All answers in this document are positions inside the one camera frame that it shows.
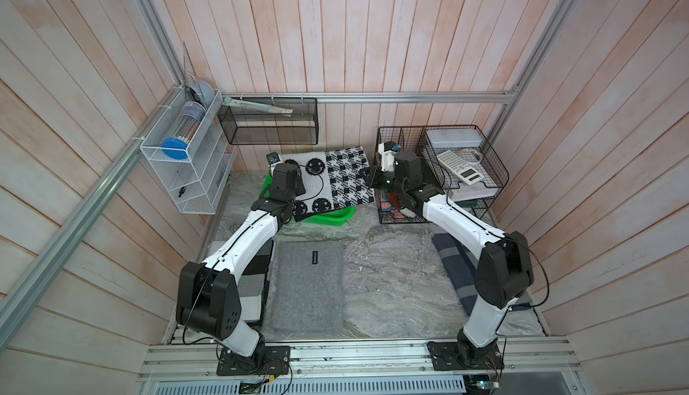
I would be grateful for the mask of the smiley houndstooth scarf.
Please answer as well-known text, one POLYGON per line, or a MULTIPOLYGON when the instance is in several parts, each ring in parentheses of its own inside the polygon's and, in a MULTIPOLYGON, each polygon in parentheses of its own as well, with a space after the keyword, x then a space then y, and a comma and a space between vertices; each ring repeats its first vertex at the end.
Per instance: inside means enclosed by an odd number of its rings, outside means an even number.
POLYGON ((296 198, 292 211, 299 221, 374 201, 373 189, 359 174, 370 166, 361 146, 278 157, 301 169, 305 194, 296 198))

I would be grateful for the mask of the black white checkered scarf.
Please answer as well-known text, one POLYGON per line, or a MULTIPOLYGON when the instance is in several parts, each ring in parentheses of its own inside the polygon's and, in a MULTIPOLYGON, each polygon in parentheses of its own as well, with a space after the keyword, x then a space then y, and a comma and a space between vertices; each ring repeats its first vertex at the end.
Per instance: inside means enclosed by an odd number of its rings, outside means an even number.
POLYGON ((264 321, 275 243, 268 240, 249 262, 238 283, 242 319, 251 327, 264 321))

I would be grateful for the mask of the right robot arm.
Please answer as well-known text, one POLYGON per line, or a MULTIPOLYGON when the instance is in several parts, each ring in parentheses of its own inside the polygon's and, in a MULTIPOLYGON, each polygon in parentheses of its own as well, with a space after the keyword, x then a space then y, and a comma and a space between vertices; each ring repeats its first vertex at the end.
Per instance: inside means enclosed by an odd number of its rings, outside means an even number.
POLYGON ((458 334, 459 347, 474 356, 495 344, 498 329, 510 306, 534 282, 526 238, 489 226, 450 201, 445 191, 423 178, 423 163, 413 152, 394 152, 383 165, 359 171, 375 190, 398 195, 402 208, 443 228, 477 259, 477 300, 468 322, 458 334))

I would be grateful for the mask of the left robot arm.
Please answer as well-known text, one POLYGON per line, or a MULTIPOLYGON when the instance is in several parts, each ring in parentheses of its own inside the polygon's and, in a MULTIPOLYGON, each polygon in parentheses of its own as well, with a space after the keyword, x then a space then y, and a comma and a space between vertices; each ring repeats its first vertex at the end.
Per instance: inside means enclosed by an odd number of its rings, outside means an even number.
POLYGON ((202 262, 183 267, 177 324, 212 337, 239 357, 261 355, 265 342, 242 319, 238 282, 260 249, 292 218, 302 186, 299 165, 275 165, 271 185, 252 204, 240 228, 202 262))

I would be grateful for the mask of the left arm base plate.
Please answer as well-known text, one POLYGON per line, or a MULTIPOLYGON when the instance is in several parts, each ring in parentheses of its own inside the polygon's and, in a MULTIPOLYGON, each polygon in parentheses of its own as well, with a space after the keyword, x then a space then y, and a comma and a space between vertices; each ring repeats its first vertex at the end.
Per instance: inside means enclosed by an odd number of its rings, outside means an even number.
POLYGON ((288 365, 291 359, 289 346, 265 347, 258 346, 250 357, 223 348, 219 354, 216 369, 218 376, 275 376, 288 375, 288 365))

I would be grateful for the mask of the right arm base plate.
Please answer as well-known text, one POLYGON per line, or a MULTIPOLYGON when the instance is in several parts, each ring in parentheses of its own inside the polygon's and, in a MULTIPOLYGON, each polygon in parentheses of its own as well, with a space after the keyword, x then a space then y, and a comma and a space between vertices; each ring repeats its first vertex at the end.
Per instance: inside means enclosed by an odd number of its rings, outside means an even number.
POLYGON ((502 371, 504 360, 498 343, 476 348, 468 341, 426 344, 435 371, 493 370, 502 371))

